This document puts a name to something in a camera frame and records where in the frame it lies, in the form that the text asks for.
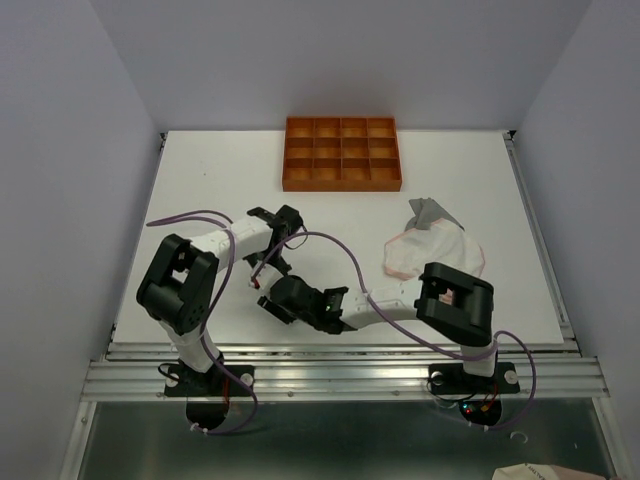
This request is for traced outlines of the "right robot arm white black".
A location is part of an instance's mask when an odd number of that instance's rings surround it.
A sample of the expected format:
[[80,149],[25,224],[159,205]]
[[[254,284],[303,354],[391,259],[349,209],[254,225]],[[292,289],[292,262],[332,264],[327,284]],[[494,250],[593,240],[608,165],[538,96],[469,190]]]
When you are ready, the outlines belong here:
[[302,321],[330,335],[419,320],[460,347],[466,387],[482,390],[496,378],[494,288],[444,264],[428,263],[418,277],[372,290],[323,291],[265,264],[255,269],[251,286],[261,293],[258,304],[280,321]]

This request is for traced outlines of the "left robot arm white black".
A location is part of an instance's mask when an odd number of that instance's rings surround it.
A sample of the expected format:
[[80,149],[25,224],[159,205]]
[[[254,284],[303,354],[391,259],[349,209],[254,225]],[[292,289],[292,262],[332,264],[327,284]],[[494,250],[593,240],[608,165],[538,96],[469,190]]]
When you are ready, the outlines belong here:
[[212,221],[217,229],[192,238],[166,236],[138,287],[136,301],[167,332],[179,360],[189,368],[191,386],[210,394],[221,386],[223,373],[217,365],[222,354],[206,327],[212,305],[224,290],[214,289],[218,272],[225,272],[223,282],[228,283],[236,262],[246,261],[255,269],[304,222],[297,210],[285,205],[275,213],[256,207],[235,221],[219,212],[197,210],[150,224],[185,221]]

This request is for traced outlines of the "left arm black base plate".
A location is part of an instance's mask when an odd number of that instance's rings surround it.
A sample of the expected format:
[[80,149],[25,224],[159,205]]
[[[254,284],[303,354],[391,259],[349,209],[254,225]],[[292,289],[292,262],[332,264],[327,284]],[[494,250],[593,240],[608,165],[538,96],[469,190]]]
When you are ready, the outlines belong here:
[[206,373],[200,373],[182,362],[163,362],[157,370],[165,379],[164,395],[166,397],[224,397],[226,399],[250,397],[247,389],[238,385],[215,366]]

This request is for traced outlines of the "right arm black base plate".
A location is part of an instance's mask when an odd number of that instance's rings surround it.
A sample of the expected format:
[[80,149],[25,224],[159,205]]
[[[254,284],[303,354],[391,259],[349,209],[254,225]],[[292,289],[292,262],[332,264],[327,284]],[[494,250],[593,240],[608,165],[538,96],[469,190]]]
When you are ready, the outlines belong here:
[[517,394],[521,391],[513,363],[498,362],[491,377],[471,375],[461,363],[441,363],[428,369],[428,384],[437,396],[470,396],[472,394]]

